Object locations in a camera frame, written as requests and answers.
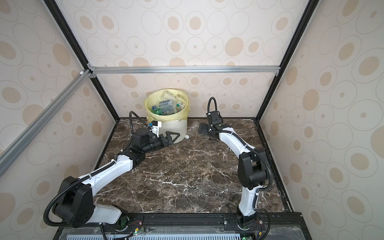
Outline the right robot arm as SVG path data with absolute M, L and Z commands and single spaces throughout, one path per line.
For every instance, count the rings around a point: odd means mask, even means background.
M 200 124 L 198 133 L 222 141 L 238 158 L 237 174 L 243 188 L 236 218 L 238 225 L 246 228 L 262 211 L 257 209 L 257 202 L 260 192 L 268 191 L 272 186 L 272 169 L 256 148 L 224 122 L 214 97 L 207 104 L 207 119 L 207 124 Z

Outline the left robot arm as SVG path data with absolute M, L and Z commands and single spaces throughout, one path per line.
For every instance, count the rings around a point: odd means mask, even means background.
M 125 228 L 129 218 L 124 210 L 96 204 L 93 197 L 117 177 L 136 168 L 145 160 L 147 153 L 168 147 L 180 137 L 180 133 L 170 131 L 160 134 L 161 127 L 161 122 L 152 121 L 143 128 L 131 129 L 128 145 L 108 164 L 78 178 L 65 178 L 58 194 L 43 213 L 45 224 L 73 228 L 88 224 L 110 224 Z

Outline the soda water bottle blue cap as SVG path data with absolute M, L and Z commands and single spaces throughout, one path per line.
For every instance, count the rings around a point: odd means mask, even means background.
M 177 112 L 176 105 L 172 100 L 162 101 L 157 106 L 153 106 L 152 109 L 161 109 L 163 111 L 162 116 L 173 115 Z

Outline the green bottle yellow cap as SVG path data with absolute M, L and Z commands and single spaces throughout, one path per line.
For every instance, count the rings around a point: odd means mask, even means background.
M 163 115 L 163 111 L 161 109 L 152 109 L 152 113 L 159 116 Z

